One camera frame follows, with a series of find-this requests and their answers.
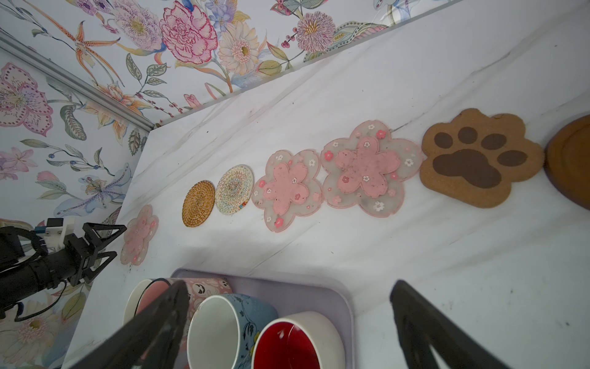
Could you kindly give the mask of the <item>colourful patterned round coaster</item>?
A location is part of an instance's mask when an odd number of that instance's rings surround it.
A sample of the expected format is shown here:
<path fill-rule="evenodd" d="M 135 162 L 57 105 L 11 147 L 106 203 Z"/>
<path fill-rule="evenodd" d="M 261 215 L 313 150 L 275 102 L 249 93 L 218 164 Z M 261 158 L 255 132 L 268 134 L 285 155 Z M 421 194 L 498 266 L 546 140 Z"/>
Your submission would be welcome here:
<path fill-rule="evenodd" d="M 246 165 L 236 165 L 218 182 L 215 204 L 222 215 L 233 215 L 250 201 L 254 186 L 254 174 Z"/>

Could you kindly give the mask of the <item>woven tan round coaster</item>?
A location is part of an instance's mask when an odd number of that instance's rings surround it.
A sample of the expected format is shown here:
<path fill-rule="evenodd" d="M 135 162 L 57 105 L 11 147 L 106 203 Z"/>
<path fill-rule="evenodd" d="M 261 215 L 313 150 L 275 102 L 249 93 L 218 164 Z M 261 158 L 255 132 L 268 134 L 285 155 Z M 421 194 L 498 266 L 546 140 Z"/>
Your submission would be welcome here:
<path fill-rule="evenodd" d="M 187 193 L 181 217 L 185 226 L 196 228 L 210 216 L 215 205 L 215 187 L 210 181 L 199 181 Z"/>

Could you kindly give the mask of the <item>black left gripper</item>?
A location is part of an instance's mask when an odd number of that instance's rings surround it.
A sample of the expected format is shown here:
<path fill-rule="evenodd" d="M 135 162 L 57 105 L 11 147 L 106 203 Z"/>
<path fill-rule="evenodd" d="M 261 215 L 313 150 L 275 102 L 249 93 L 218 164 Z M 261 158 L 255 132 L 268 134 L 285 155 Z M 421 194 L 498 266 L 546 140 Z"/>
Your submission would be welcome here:
<path fill-rule="evenodd" d="M 47 255 L 35 253 L 27 261 L 1 270 L 1 313 L 6 313 L 22 300 L 61 283 L 76 286 L 91 284 L 118 256 L 102 252 L 112 241 L 124 235 L 122 224 L 84 223 L 84 237 L 67 235 L 65 247 Z"/>

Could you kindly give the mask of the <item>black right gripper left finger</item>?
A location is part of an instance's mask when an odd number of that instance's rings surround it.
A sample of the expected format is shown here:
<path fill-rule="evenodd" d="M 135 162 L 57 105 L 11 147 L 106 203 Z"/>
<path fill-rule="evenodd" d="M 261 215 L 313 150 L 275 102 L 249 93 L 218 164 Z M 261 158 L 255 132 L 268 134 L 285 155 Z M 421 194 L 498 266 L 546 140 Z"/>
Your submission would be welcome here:
<path fill-rule="evenodd" d="M 189 308 L 183 281 L 132 318 L 74 368 L 173 368 L 181 347 Z"/>

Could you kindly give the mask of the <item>brown wooden round coaster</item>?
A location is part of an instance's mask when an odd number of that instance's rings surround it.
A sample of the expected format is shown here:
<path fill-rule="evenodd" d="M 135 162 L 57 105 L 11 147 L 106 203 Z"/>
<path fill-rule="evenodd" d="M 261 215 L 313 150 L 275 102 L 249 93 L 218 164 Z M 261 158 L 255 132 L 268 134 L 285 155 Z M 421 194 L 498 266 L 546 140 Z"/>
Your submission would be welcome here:
<path fill-rule="evenodd" d="M 589 210 L 589 115 L 568 123 L 551 138 L 544 169 L 562 195 Z"/>

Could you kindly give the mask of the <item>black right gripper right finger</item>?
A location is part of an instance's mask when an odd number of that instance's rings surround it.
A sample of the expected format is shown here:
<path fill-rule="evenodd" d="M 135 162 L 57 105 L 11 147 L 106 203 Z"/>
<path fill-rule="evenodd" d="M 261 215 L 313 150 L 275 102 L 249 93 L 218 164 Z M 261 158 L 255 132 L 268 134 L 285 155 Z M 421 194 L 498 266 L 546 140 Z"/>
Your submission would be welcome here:
<path fill-rule="evenodd" d="M 390 304 L 408 368 L 438 368 L 434 351 L 450 368 L 507 367 L 406 281 L 393 286 Z"/>

